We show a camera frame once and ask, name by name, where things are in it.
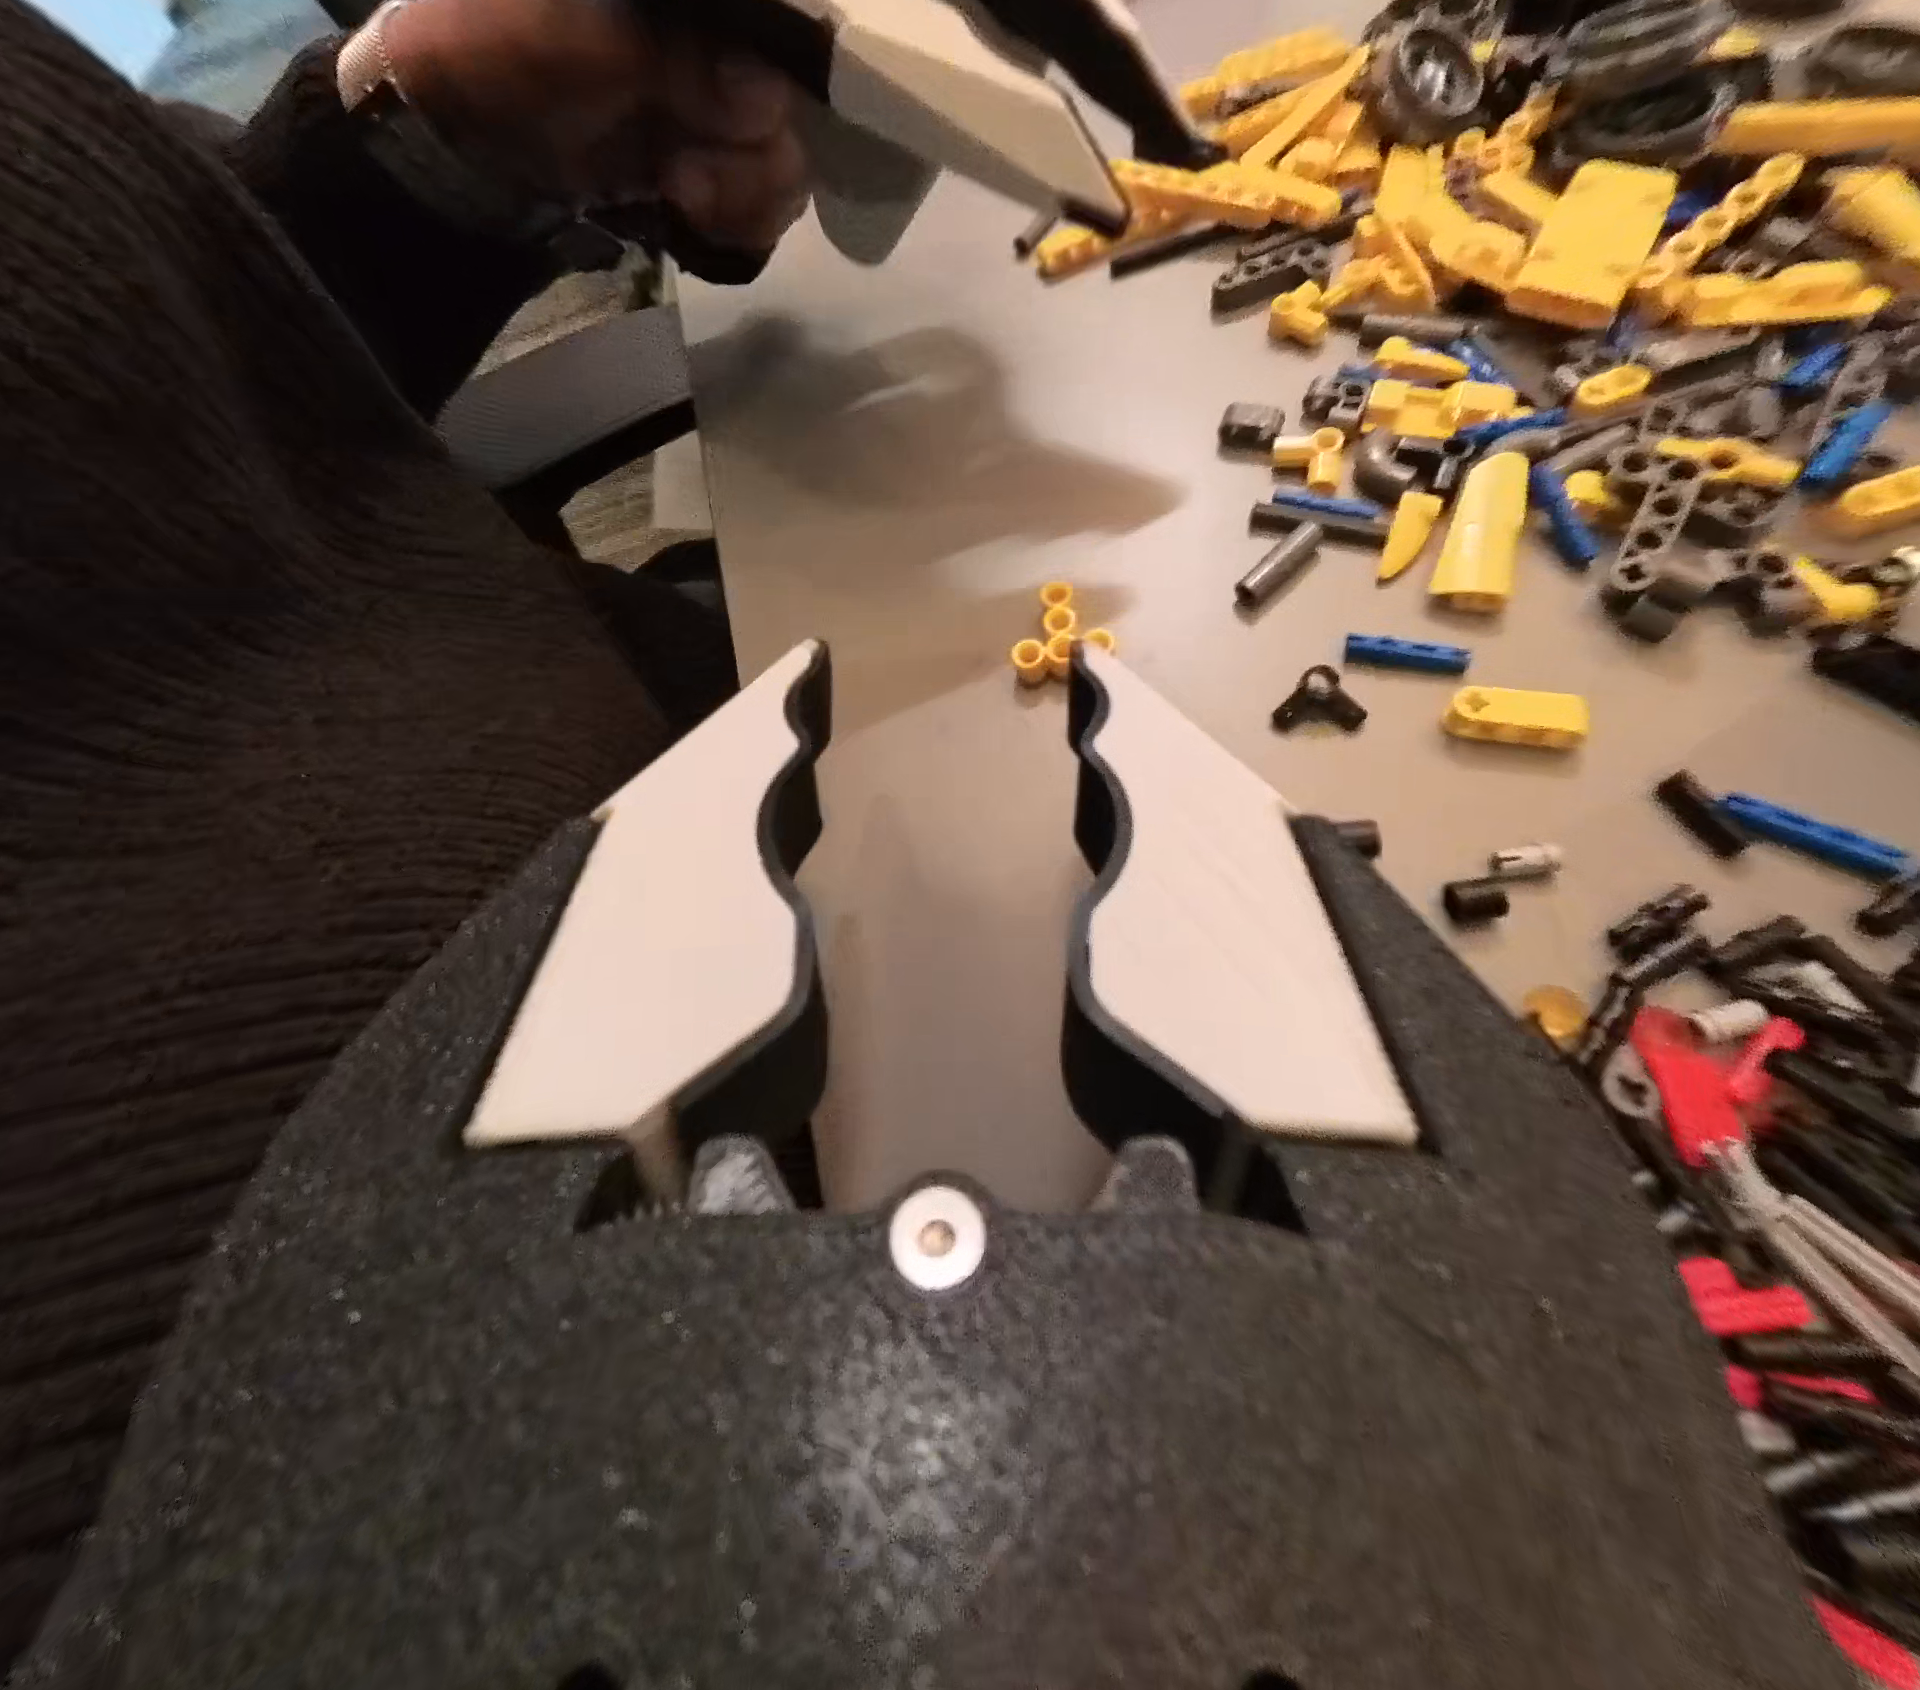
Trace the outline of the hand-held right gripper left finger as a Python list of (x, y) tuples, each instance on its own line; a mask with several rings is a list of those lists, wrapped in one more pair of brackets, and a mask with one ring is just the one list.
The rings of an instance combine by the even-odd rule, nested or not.
[(712, 1139), (810, 1144), (829, 1024), (800, 876), (827, 744), (829, 648), (804, 640), (589, 816), (467, 1150), (620, 1144), (666, 1196)]

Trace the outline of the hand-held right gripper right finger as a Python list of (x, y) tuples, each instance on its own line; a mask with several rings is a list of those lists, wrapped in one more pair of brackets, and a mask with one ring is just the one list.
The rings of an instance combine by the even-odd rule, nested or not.
[(1108, 1151), (1175, 1146), (1206, 1202), (1282, 1147), (1406, 1151), (1414, 1099), (1285, 797), (1116, 652), (1067, 661), (1065, 1096)]

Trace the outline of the yellow ring connector cluster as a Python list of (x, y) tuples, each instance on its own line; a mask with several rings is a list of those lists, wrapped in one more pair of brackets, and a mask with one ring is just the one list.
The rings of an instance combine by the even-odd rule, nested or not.
[(1007, 649), (1007, 663), (1022, 690), (1063, 681), (1069, 676), (1074, 648), (1090, 643), (1114, 653), (1117, 638), (1099, 624), (1088, 621), (1077, 586), (1053, 577), (1036, 589), (1036, 628)]

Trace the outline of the pile of yellow building pieces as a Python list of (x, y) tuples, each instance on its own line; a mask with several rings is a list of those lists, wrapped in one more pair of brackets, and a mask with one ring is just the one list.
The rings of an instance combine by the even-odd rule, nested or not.
[(1044, 284), (1219, 251), (1210, 308), (1354, 353), (1229, 403), (1272, 482), (1254, 619), (1324, 550), (1498, 618), (1526, 539), (1633, 643), (1726, 606), (1916, 723), (1916, 23), (1860, 0), (1390, 0), (1180, 92), (1217, 161), (1116, 161)]

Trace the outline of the person's left forearm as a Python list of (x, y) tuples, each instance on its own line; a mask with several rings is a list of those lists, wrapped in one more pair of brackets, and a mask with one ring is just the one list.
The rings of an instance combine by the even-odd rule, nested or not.
[(459, 213), (457, 161), (392, 84), (346, 104), (348, 46), (334, 31), (300, 47), (217, 157), (395, 391), (433, 420), (537, 268)]

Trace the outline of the person's left hand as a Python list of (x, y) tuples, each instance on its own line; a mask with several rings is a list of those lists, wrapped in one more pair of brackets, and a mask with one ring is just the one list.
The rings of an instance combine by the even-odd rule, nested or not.
[(473, 169), (573, 211), (649, 211), (701, 281), (749, 284), (810, 208), (800, 88), (671, 12), (404, 0), (382, 46)]

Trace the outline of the silver wristband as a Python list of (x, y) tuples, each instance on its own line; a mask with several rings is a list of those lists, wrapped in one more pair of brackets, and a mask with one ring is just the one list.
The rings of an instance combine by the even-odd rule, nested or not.
[(334, 79), (343, 113), (372, 117), (389, 104), (405, 104), (388, 37), (411, 5), (411, 0), (382, 0), (339, 43)]

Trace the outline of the person's black sweater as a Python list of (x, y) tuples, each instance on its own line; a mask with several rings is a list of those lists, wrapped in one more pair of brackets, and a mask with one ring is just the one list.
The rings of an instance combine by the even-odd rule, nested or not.
[(220, 157), (1, 18), (4, 1667), (283, 1117), (733, 690), (527, 538)]

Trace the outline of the pile of black red pins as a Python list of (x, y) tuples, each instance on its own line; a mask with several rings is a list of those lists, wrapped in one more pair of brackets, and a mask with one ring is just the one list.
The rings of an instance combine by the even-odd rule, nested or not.
[(1657, 805), (1718, 862), (1753, 843), (1871, 884), (1879, 969), (1793, 912), (1710, 936), (1675, 884), (1601, 933), (1592, 999), (1519, 1017), (1623, 1146), (1816, 1622), (1864, 1685), (1917, 1667), (1916, 856), (1682, 770)]

